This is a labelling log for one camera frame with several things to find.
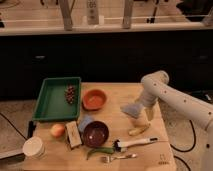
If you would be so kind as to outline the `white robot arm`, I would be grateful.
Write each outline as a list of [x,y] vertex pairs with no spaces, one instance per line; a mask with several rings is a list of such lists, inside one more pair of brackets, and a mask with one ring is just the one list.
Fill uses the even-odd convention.
[[152,107],[161,99],[205,130],[208,138],[201,171],[213,171],[213,105],[170,87],[168,82],[169,75],[163,70],[143,76],[139,103]]

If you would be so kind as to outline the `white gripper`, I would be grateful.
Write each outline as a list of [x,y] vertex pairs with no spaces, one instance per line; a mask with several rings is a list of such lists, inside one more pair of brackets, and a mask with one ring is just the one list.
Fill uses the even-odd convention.
[[154,118],[154,108],[157,100],[157,97],[148,92],[147,90],[143,90],[139,97],[136,99],[136,106],[139,108],[147,107],[146,108],[146,115],[149,121],[151,121]]

